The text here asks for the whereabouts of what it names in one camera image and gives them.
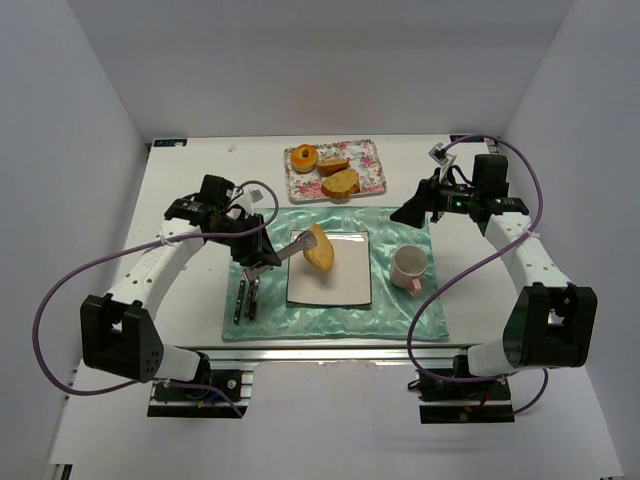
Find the steel spoon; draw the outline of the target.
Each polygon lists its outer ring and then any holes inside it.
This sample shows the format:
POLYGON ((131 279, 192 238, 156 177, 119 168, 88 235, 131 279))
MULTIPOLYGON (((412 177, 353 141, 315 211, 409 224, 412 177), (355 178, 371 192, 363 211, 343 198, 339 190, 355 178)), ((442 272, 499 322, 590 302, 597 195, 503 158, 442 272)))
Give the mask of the steel spoon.
POLYGON ((253 321, 256 317, 257 311, 257 296, 260 286, 260 278, 255 278, 249 284, 249 290, 247 294, 247 305, 245 309, 245 317, 250 321, 253 321))

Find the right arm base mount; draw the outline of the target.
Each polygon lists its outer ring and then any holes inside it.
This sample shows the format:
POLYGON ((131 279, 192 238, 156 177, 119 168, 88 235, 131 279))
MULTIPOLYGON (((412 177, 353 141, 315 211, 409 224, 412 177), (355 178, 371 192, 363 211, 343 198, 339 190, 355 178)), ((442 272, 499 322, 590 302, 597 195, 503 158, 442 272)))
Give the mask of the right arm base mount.
POLYGON ((416 368, 417 378, 407 389, 418 394, 423 425, 498 424, 515 421, 511 391, 506 379, 473 377, 460 349, 444 368, 416 368))

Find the glazed donut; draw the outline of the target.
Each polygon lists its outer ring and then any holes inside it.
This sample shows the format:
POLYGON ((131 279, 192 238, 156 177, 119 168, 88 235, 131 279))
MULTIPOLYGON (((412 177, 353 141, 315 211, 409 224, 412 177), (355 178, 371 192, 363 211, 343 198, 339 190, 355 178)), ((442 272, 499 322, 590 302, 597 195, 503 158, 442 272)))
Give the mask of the glazed donut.
POLYGON ((316 167, 318 151, 310 144, 302 144, 294 148, 290 154, 292 168, 298 173, 309 173, 316 167))

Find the small herb bread slice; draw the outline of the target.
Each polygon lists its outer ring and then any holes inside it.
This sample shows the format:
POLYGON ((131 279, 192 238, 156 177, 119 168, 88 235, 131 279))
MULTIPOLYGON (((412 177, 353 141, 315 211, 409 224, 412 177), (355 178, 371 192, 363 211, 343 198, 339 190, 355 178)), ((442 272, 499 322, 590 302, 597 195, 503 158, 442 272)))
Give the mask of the small herb bread slice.
POLYGON ((316 171, 321 177, 328 177, 349 167, 348 158, 320 159, 316 163, 316 171))

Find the steel fork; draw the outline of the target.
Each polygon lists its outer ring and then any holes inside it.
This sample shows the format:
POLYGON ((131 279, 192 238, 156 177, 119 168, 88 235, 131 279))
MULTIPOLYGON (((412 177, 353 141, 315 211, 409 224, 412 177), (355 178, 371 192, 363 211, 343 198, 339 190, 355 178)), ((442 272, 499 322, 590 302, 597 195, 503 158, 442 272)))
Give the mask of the steel fork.
POLYGON ((240 322, 244 298, 245 298, 245 289, 246 289, 246 281, 241 280, 239 283, 239 289, 236 297, 236 303, 235 303, 234 315, 233 315, 233 323, 235 325, 238 325, 240 322))

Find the large herb bread slice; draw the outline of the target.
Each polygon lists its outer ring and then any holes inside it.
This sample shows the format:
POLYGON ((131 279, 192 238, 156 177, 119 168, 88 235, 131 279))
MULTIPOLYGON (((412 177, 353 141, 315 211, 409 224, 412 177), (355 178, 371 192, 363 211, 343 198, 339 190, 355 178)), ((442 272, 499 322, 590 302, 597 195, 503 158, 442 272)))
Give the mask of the large herb bread slice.
POLYGON ((321 192, 331 199, 347 199, 360 192, 359 175, 353 169, 336 172, 322 182, 321 192))

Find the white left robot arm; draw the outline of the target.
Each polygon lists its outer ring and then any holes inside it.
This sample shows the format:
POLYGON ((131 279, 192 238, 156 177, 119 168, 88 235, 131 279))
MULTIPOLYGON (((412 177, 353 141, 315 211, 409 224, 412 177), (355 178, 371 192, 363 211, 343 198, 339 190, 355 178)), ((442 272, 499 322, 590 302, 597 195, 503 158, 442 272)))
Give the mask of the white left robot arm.
POLYGON ((164 297, 207 242, 229 248, 244 282, 256 282, 294 256, 322 274, 336 264, 335 247, 319 225, 276 250, 267 231, 270 222, 254 212, 243 185, 205 176, 196 193, 178 198, 166 210, 157 240, 139 247, 142 255, 128 274, 104 295, 90 295, 82 303, 84 363, 134 382, 165 380, 190 393, 209 390, 208 356, 164 343, 155 327, 164 297))

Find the aluminium frame rail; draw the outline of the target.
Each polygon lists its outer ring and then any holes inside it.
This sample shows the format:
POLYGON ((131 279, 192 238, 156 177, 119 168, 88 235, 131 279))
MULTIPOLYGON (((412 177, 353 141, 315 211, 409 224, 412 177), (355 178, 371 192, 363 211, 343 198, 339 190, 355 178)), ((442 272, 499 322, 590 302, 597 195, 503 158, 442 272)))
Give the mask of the aluminium frame rail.
POLYGON ((348 345, 348 346, 271 346, 198 348, 211 361, 341 361, 409 359, 405 345, 348 345))

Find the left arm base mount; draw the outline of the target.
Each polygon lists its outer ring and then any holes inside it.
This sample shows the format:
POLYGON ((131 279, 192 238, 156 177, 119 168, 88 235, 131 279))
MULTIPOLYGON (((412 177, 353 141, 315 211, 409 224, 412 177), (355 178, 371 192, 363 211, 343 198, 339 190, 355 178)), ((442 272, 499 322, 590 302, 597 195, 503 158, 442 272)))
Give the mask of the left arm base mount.
POLYGON ((216 361, 204 352, 193 380, 153 384, 147 416, 181 419, 240 419, 248 409, 253 371, 242 363, 216 361))

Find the pink mug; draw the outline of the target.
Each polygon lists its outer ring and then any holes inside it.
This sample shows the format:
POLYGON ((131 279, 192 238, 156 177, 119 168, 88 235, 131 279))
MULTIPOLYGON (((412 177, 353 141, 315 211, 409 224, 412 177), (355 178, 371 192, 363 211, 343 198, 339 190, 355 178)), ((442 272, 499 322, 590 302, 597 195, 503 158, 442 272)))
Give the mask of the pink mug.
POLYGON ((422 292, 421 279, 429 265, 427 254, 417 246, 401 246, 391 260, 391 283, 417 296, 422 292))

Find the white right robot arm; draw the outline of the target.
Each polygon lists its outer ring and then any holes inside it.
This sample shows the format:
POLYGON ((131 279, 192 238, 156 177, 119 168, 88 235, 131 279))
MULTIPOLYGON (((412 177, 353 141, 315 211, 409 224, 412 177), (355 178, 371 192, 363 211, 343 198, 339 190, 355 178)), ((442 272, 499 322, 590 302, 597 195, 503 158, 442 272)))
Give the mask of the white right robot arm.
POLYGON ((440 173, 420 183, 431 219, 445 213, 469 216, 500 253, 518 293, 501 336, 467 349, 468 372, 489 377, 581 367, 588 357, 596 293, 576 285, 551 259, 535 235, 528 207, 509 194, 507 169, 505 156, 478 154, 470 184, 452 184, 440 173))

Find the floral serving tray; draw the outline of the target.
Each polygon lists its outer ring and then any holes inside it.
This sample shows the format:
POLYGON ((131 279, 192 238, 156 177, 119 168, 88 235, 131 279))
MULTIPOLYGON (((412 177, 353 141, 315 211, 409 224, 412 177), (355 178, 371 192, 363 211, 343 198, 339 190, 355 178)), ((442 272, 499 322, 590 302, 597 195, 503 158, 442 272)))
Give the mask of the floral serving tray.
MULTIPOLYGON (((336 157, 348 158, 350 160, 347 169, 353 169, 358 173, 360 178, 360 192, 349 198, 381 195, 386 192, 387 182, 384 169, 376 145, 371 139, 310 145, 313 145, 317 149, 318 160, 336 157)), ((316 167, 313 171, 304 174, 298 173, 292 168, 290 154, 293 149, 298 146, 288 147, 283 153, 285 186, 289 200, 292 203, 336 200, 326 197, 321 192, 322 182, 327 177, 321 177, 316 171, 316 167)))

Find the triangular yellow bread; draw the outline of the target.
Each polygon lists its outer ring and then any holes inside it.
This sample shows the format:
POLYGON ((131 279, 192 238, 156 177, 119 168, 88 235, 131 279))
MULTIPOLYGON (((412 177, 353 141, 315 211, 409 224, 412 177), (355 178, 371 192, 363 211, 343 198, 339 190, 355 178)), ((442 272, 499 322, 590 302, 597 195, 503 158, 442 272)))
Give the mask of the triangular yellow bread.
POLYGON ((326 236, 325 231, 318 224, 313 224, 310 231, 316 240, 316 245, 311 248, 305 248, 303 256, 316 269, 328 272, 334 264, 333 245, 326 236))

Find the white square plate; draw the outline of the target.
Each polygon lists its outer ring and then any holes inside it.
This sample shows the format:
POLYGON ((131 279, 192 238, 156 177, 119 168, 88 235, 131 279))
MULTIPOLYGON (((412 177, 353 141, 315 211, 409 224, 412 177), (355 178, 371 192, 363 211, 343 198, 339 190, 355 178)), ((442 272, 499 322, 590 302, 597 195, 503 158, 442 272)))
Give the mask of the white square plate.
POLYGON ((364 307, 371 304, 369 235, 360 232, 328 232, 334 248, 334 264, 323 272, 301 253, 289 259, 286 300, 321 308, 364 307))

